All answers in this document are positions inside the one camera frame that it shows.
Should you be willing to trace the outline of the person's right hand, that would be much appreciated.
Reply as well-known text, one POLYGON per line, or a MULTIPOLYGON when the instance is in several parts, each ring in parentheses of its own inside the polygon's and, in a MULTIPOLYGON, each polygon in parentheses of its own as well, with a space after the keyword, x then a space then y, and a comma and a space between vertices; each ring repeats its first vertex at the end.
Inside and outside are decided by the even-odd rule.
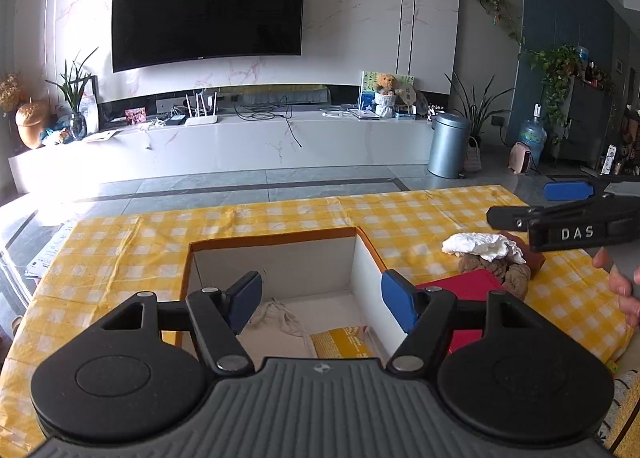
POLYGON ((600 248, 592 258, 592 265, 595 268, 608 271, 608 288, 616 295, 618 309, 625 315, 626 323, 631 328, 638 328, 640 302, 634 297, 634 285, 639 285, 639 270, 634 271, 632 280, 627 279, 623 274, 620 274, 608 254, 608 250, 604 247, 600 248))

